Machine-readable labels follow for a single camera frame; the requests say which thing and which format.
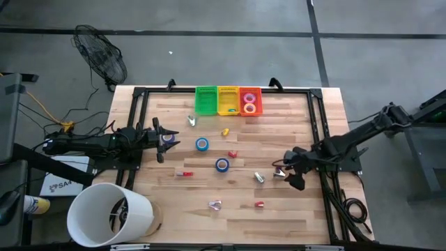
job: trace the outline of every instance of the wooden tabletop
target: wooden tabletop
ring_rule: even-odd
[[[116,87],[108,120],[108,123],[116,121],[115,128],[127,125],[134,87]],[[330,134],[348,132],[340,90],[323,89],[323,100]],[[164,128],[180,132],[176,139],[181,143],[164,154],[163,164],[157,163],[154,149],[144,151],[134,191],[156,201],[162,208],[164,221],[157,233],[137,242],[329,243],[318,174],[312,171],[305,175],[303,191],[272,177],[271,163],[282,159],[286,150],[294,146],[309,149],[313,144],[307,99],[298,94],[263,94],[262,101],[260,117],[200,116],[197,125],[191,127],[186,116],[194,113],[193,93],[150,94],[144,126],[152,126],[152,118],[158,117]],[[221,131],[225,128],[230,132],[223,137]],[[195,148],[199,137],[210,142],[205,152]],[[238,151],[238,157],[230,158],[229,151]],[[231,167],[227,173],[216,171],[218,158],[229,159]],[[194,176],[177,177],[174,175],[177,171],[194,172]],[[264,184],[254,179],[254,172],[265,176]],[[115,178],[116,171],[110,170],[97,177],[95,183],[114,183]],[[347,197],[366,204],[356,176],[340,173],[339,182]],[[208,202],[214,200],[222,201],[221,211],[209,209]],[[265,207],[255,208],[257,201],[264,201]],[[334,218],[341,238],[336,213]],[[362,225],[358,227],[373,238]]]

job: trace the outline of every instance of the gray floor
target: gray floor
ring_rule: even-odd
[[[319,31],[351,33],[444,33],[446,2],[441,0],[314,0]],[[0,24],[23,27],[172,31],[311,31],[305,0],[14,0]],[[89,68],[71,36],[0,35],[0,69],[36,73],[28,85],[61,118],[83,107],[91,92]],[[285,86],[321,86],[311,38],[217,38],[109,36],[128,67],[126,84],[265,85],[277,77]],[[340,87],[349,119],[360,119],[390,101],[408,111],[445,89],[445,40],[322,39],[330,86]],[[112,94],[100,87],[90,111],[107,111]],[[38,109],[27,96],[22,102]],[[47,121],[32,115],[40,124]],[[102,125],[105,116],[79,124],[77,132]],[[19,117],[16,141],[34,146],[42,130]],[[403,135],[366,144],[364,183],[375,237],[381,243],[446,248],[446,205],[409,206],[406,197],[424,183]],[[34,242],[67,241],[65,215],[36,221]]]

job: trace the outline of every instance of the blue tape roll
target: blue tape roll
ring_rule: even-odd
[[[195,141],[195,146],[198,151],[206,151],[209,148],[209,141],[206,138],[199,138]]]
[[[224,167],[220,167],[220,163],[223,162],[225,165]],[[217,171],[219,172],[226,172],[229,169],[229,161],[225,158],[220,158],[217,160],[217,162],[215,162],[215,168],[217,169]]]
[[[175,135],[163,135],[163,136],[161,136],[161,140],[162,140],[165,144],[172,143],[172,142],[175,141]]]

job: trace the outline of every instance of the plastic basket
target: plastic basket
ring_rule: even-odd
[[[239,97],[240,114],[242,116],[260,116],[263,114],[262,89],[260,89],[259,87],[240,87],[239,92],[240,92],[240,97]],[[244,97],[245,94],[248,93],[251,93],[256,97],[256,100],[253,103],[256,106],[256,111],[252,113],[247,113],[243,109],[246,105]]]
[[[238,115],[240,105],[238,105],[238,86],[218,87],[218,114],[222,116]]]
[[[216,115],[218,106],[216,86],[195,88],[195,112],[199,115]]]

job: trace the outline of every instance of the yellow basket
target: yellow basket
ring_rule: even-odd
[[[233,116],[240,113],[240,98],[238,97],[238,86],[218,87],[218,114],[221,116]]]

